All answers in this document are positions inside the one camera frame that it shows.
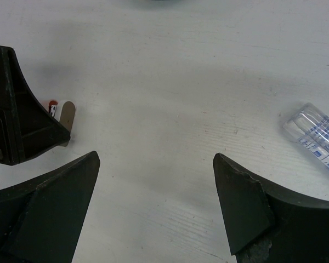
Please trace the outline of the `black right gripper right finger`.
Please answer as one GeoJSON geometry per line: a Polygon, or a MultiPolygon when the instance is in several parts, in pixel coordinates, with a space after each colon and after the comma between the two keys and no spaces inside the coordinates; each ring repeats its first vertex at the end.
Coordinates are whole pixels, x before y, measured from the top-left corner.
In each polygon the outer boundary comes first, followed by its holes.
{"type": "Polygon", "coordinates": [[[238,262],[329,262],[329,201],[287,189],[221,153],[213,169],[238,262]]]}

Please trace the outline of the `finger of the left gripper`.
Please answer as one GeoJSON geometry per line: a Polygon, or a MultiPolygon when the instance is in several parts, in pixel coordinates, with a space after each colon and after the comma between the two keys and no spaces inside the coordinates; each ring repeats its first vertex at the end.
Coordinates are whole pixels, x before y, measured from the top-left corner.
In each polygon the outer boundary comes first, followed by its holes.
{"type": "Polygon", "coordinates": [[[0,46],[0,164],[29,161],[70,138],[33,95],[14,49],[0,46]]]}

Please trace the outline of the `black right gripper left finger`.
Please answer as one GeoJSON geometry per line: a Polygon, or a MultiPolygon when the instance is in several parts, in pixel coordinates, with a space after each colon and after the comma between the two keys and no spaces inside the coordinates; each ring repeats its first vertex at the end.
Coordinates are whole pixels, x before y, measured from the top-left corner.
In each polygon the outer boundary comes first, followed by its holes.
{"type": "Polygon", "coordinates": [[[0,262],[71,262],[97,181],[96,151],[0,190],[0,262]]]}

